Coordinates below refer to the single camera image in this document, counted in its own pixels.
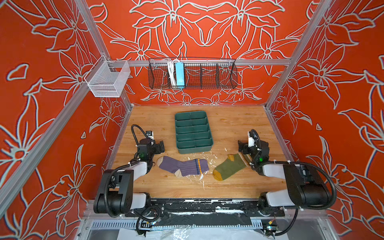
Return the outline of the green striped sock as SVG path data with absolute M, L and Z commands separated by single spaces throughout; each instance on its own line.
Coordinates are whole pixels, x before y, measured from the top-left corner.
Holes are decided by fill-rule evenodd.
M 242 153 L 228 155 L 227 159 L 213 170 L 213 177 L 217 181 L 224 181 L 240 170 L 249 167 L 250 160 Z

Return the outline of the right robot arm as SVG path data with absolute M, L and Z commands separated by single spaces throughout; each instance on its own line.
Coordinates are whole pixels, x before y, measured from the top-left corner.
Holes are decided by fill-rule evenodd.
M 238 141 L 238 146 L 252 170 L 286 183 L 283 190 L 260 194 L 257 208 L 262 215 L 279 208 L 324 210 L 336 202 L 336 186 L 323 169 L 304 162 L 270 161 L 269 144 L 264 141 Z

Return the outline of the purple sock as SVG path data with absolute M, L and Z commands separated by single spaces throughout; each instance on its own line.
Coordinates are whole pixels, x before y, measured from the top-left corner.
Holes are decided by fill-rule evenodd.
M 201 175 L 209 171 L 208 161 L 205 159 L 182 162 L 168 156 L 163 156 L 157 160 L 157 165 L 161 170 L 174 174 L 178 178 Z

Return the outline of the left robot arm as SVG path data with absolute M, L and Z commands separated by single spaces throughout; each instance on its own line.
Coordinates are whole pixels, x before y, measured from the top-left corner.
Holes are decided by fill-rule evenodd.
M 165 145 L 163 141 L 157 143 L 145 138 L 139 141 L 137 147 L 138 152 L 126 165 L 103 173 L 93 204 L 94 213 L 115 218 L 150 206 L 150 195 L 134 193 L 134 182 L 149 173 L 154 156 L 164 153 Z

